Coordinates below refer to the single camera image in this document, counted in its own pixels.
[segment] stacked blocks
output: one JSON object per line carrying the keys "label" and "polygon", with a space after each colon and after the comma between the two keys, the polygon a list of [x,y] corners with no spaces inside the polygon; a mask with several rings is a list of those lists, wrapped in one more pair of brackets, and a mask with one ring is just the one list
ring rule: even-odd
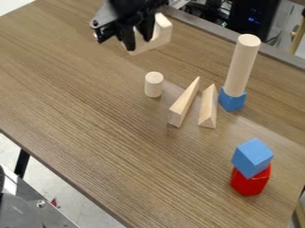
{"label": "stacked blocks", "polygon": [[247,95],[247,92],[243,92],[243,95],[239,97],[229,96],[225,92],[225,87],[222,86],[219,92],[219,103],[227,112],[240,110],[244,106]]}
{"label": "stacked blocks", "polygon": [[274,153],[258,138],[236,148],[231,185],[243,196],[260,194],[271,176]]}

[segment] floor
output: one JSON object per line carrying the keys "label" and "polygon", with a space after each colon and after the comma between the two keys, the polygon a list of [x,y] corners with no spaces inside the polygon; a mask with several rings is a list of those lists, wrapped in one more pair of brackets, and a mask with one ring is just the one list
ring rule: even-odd
{"label": "floor", "polygon": [[[14,170],[19,151],[16,144],[0,134],[0,164]],[[63,214],[80,228],[125,227],[33,158],[24,180],[49,201],[56,198]]]}
{"label": "floor", "polygon": [[[34,0],[1,0],[0,16],[32,1]],[[278,46],[278,48],[285,52],[288,51],[291,43],[290,31],[301,21],[301,10],[302,7],[296,5],[295,11],[287,23],[285,35],[281,45]],[[304,39],[296,55],[305,59]],[[17,145],[8,140],[4,135],[0,134],[0,164],[3,164],[13,170],[19,150],[20,148]],[[31,159],[29,162],[29,168],[25,175],[25,180],[48,200],[56,198],[59,206],[61,207],[60,210],[73,222],[79,225],[79,227],[124,227],[35,159]]]}

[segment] blue hexagonal block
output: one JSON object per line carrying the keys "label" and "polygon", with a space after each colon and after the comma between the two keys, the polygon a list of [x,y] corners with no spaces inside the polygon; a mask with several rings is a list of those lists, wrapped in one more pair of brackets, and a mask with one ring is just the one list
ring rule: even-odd
{"label": "blue hexagonal block", "polygon": [[224,86],[222,86],[219,92],[219,103],[227,112],[239,110],[244,106],[247,95],[247,92],[243,92],[240,97],[229,96],[225,93]]}
{"label": "blue hexagonal block", "polygon": [[273,157],[274,153],[268,146],[260,139],[253,138],[236,148],[232,164],[245,178],[251,179],[265,170]]}

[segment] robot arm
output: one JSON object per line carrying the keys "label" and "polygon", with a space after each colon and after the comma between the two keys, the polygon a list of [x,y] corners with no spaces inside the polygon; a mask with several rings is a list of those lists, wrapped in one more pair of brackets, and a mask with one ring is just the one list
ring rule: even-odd
{"label": "robot arm", "polygon": [[99,44],[117,37],[128,51],[135,51],[134,27],[149,42],[153,37],[155,13],[164,4],[180,8],[189,0],[104,0],[101,9],[90,21]]}

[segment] tall wooden cylinder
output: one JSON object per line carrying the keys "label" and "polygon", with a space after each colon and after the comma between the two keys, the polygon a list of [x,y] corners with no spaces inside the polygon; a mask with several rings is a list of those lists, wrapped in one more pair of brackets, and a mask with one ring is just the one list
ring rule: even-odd
{"label": "tall wooden cylinder", "polygon": [[243,34],[238,37],[225,83],[225,93],[227,95],[232,97],[243,95],[260,44],[260,39],[254,35]]}

